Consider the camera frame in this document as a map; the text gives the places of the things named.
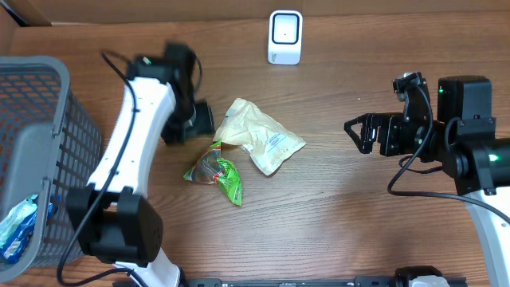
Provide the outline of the beige snack bag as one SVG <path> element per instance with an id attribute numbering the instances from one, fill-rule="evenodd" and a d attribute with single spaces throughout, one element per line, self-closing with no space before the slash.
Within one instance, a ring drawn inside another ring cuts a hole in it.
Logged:
<path id="1" fill-rule="evenodd" d="M 306 145 L 297 134 L 242 98 L 237 98 L 229 107 L 214 140 L 242 147 L 267 176 Z"/>

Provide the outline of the green snack bag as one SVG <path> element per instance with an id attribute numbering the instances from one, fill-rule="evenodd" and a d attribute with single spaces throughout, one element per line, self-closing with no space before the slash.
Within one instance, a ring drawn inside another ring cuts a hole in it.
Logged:
<path id="1" fill-rule="evenodd" d="M 233 162 L 222 157 L 221 140 L 210 145 L 183 178 L 198 184 L 214 184 L 231 203 L 242 205 L 241 178 Z"/>

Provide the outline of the blue snack bar wrapper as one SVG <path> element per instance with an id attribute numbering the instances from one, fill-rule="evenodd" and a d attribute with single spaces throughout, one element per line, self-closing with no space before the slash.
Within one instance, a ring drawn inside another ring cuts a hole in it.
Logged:
<path id="1" fill-rule="evenodd" d="M 30 195 L 14 206 L 1 221 L 1 262 L 17 263 L 32 236 L 38 210 L 38 195 Z"/>

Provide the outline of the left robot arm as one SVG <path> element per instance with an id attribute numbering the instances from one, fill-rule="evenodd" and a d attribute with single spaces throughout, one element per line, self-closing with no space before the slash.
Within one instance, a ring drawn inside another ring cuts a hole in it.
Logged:
<path id="1" fill-rule="evenodd" d="M 202 65 L 196 53 L 168 42 L 161 57 L 138 55 L 119 73 L 124 98 L 108 146 L 84 187 L 65 208 L 75 234 L 69 245 L 113 267 L 92 281 L 126 273 L 137 286 L 183 286 L 183 271 L 162 248 L 163 220 L 148 202 L 148 178 L 160 140 L 181 144 L 214 133 L 210 106 L 195 99 Z"/>

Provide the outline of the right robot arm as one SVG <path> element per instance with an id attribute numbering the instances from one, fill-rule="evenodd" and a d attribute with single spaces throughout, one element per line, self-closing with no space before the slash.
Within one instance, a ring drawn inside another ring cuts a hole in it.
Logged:
<path id="1" fill-rule="evenodd" d="M 389 194 L 463 202 L 481 243 L 490 284 L 507 286 L 509 140 L 496 138 L 491 81 L 475 75 L 439 79 L 436 112 L 420 72 L 404 73 L 392 85 L 404 104 L 402 112 L 363 114 L 345 122 L 345 132 L 363 154 L 379 143 L 381 155 L 400 156 L 400 169 L 387 186 Z M 455 193 L 396 191 L 397 180 L 416 159 L 435 162 L 428 172 L 446 173 Z"/>

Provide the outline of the white barcode scanner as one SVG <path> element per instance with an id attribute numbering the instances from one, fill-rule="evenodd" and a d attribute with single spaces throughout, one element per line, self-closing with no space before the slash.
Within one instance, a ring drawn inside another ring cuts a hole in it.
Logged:
<path id="1" fill-rule="evenodd" d="M 302 50 L 303 17 L 297 10 L 275 10 L 269 17 L 268 62 L 298 65 Z"/>

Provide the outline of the grey plastic shopping basket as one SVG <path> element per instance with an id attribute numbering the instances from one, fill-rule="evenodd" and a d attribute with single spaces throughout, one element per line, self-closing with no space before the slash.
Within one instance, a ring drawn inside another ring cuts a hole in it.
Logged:
<path id="1" fill-rule="evenodd" d="M 74 235 L 65 209 L 100 161 L 100 129 L 73 95 L 69 71 L 54 57 L 1 59 L 1 216 L 37 196 L 35 227 L 8 282 L 30 268 L 55 266 Z"/>

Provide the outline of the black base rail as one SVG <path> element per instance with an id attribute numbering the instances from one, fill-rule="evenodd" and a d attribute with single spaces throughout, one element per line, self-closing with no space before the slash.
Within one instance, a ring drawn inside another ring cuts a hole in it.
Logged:
<path id="1" fill-rule="evenodd" d="M 186 287 L 392 287 L 396 280 L 388 276 L 359 276 L 334 280 L 250 280 L 222 281 L 217 278 L 187 279 Z"/>

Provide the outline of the cardboard box wall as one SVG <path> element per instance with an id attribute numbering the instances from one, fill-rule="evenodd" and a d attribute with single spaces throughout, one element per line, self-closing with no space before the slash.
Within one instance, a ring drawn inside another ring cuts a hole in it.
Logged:
<path id="1" fill-rule="evenodd" d="M 508 10 L 508 0 L 13 0 L 2 1 L 32 26 Z"/>

